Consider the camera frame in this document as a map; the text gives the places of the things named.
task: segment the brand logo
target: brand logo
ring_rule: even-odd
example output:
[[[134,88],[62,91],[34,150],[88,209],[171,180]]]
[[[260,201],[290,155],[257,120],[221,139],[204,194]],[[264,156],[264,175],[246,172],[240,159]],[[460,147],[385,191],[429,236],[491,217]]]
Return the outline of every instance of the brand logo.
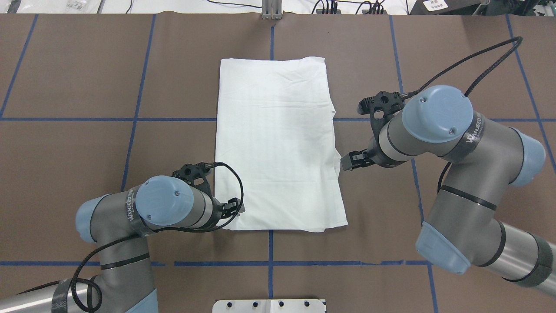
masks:
[[[471,134],[468,134],[467,136],[467,140],[465,141],[466,143],[472,143],[475,140],[477,140],[477,136],[479,135],[479,130],[481,130],[481,126],[483,123],[483,119],[480,117],[477,117],[477,122],[475,124],[475,129],[473,129],[473,132]]]
[[[133,190],[130,190],[127,193],[127,200],[126,200],[126,206],[127,206],[127,219],[131,222],[133,220],[133,206],[132,206],[132,200],[133,200]]]

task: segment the metal bracket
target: metal bracket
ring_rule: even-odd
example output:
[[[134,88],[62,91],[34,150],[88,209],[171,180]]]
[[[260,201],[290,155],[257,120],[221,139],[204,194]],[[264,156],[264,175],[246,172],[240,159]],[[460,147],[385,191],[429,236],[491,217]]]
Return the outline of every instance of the metal bracket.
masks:
[[[262,0],[262,19],[282,19],[282,0]]]

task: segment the white mounting plate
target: white mounting plate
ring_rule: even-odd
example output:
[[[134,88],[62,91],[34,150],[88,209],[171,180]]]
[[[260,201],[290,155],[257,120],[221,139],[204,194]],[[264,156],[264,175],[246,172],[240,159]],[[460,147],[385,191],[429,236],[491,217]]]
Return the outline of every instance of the white mounting plate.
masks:
[[[212,307],[212,313],[326,313],[326,300],[218,300]]]

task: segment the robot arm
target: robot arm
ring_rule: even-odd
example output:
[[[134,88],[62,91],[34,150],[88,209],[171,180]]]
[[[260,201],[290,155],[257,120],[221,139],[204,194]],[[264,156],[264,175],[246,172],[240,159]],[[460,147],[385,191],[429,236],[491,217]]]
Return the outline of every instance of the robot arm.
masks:
[[[186,164],[172,177],[155,176],[126,192],[104,195],[81,205],[76,227],[83,240],[102,247],[132,236],[98,253],[102,273],[91,278],[102,291],[98,310],[91,309],[99,303],[99,294],[91,286],[76,286],[76,295],[88,304],[83,308],[75,303],[72,292],[68,293],[71,280],[64,280],[2,300],[0,312],[157,312],[146,237],[167,229],[213,231],[220,228],[216,225],[221,219],[243,211],[237,198],[222,204],[211,196],[206,175],[219,165],[223,164]]]
[[[374,138],[367,149],[343,157],[343,169],[395,167],[425,152],[451,162],[418,252],[453,273],[473,264],[556,297],[556,246],[494,219],[507,186],[526,185],[540,172],[541,143],[473,111],[454,87],[430,87],[405,106],[403,98],[380,92],[359,104],[360,114],[371,113]],[[380,111],[384,117],[374,118]]]

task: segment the white towel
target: white towel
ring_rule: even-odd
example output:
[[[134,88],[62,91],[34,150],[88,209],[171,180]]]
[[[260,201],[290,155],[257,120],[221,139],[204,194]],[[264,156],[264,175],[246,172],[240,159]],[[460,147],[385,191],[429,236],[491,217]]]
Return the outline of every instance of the white towel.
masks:
[[[220,62],[215,160],[240,176],[246,209],[225,228],[322,232],[347,225],[335,113],[324,58]],[[239,197],[226,168],[216,169],[215,196]]]

